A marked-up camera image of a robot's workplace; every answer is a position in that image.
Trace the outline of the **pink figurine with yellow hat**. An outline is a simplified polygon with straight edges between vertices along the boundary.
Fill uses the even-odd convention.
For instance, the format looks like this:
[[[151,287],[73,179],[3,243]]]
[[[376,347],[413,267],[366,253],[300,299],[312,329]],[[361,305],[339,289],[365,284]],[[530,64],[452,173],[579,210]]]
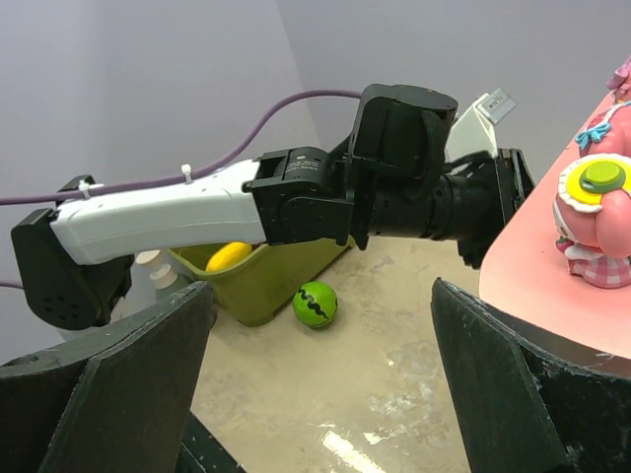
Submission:
[[[553,201],[555,246],[571,275],[601,289],[630,285],[630,159],[595,154],[567,165]]]

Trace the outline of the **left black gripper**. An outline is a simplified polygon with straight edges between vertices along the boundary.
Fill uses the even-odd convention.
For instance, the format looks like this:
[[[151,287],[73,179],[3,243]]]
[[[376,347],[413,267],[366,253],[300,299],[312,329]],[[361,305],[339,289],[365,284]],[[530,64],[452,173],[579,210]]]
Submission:
[[[410,185],[379,190],[369,234],[453,240],[473,269],[534,189],[525,155],[501,148],[459,158],[424,190]]]

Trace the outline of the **pink pig figurine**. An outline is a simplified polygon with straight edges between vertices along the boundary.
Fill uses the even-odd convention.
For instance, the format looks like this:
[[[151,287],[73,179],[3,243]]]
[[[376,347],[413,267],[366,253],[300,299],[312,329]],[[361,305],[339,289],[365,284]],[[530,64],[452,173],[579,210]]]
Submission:
[[[606,82],[606,87],[610,90],[614,103],[630,100],[630,67],[631,56],[613,72],[612,77]]]

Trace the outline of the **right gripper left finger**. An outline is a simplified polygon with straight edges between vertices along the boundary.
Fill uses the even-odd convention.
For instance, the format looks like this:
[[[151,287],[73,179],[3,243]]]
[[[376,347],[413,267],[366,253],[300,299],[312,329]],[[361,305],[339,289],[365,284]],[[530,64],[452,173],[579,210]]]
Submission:
[[[1,368],[4,472],[173,472],[215,321],[194,283]]]

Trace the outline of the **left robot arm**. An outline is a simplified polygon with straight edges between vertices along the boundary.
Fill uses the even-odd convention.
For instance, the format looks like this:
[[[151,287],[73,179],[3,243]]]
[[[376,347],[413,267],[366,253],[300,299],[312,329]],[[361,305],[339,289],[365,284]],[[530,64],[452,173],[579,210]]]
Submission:
[[[522,151],[498,146],[489,117],[452,97],[373,84],[356,96],[333,150],[293,147],[118,185],[88,174],[33,206],[11,231],[30,310],[66,330],[109,323],[143,250],[210,242],[283,245],[318,239],[365,248],[371,237],[453,240],[479,268],[531,194]]]

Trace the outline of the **pink figurine with blue glasses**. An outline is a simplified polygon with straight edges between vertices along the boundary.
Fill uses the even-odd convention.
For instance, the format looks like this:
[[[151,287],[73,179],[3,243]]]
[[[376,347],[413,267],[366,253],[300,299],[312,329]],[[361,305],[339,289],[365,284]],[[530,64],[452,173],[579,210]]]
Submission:
[[[630,156],[630,101],[615,103],[593,118],[576,137],[581,158],[593,154]]]

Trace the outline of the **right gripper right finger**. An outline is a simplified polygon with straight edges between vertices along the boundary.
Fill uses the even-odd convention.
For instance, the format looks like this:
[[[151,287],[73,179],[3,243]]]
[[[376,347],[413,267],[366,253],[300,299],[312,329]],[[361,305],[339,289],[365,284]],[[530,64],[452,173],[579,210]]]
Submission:
[[[473,472],[627,472],[630,361],[437,279],[431,313]]]

